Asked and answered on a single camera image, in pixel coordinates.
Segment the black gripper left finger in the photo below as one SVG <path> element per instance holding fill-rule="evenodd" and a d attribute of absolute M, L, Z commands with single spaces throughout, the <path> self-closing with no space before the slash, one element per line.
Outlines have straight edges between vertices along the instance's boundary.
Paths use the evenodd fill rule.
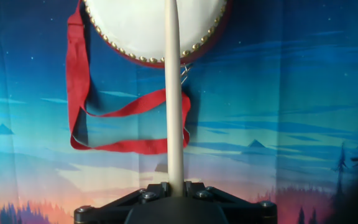
<path fill-rule="evenodd" d="M 101 207 L 83 205 L 74 211 L 75 224 L 124 224 L 130 211 L 138 205 L 170 195 L 167 182 L 149 184 Z"/>

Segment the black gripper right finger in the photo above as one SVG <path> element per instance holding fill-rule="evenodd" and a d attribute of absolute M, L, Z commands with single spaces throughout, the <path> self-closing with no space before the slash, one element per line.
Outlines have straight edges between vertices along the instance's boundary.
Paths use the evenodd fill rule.
<path fill-rule="evenodd" d="M 277 205 L 269 200 L 251 203 L 202 182 L 185 182 L 185 195 L 217 205 L 229 224 L 277 224 Z"/>

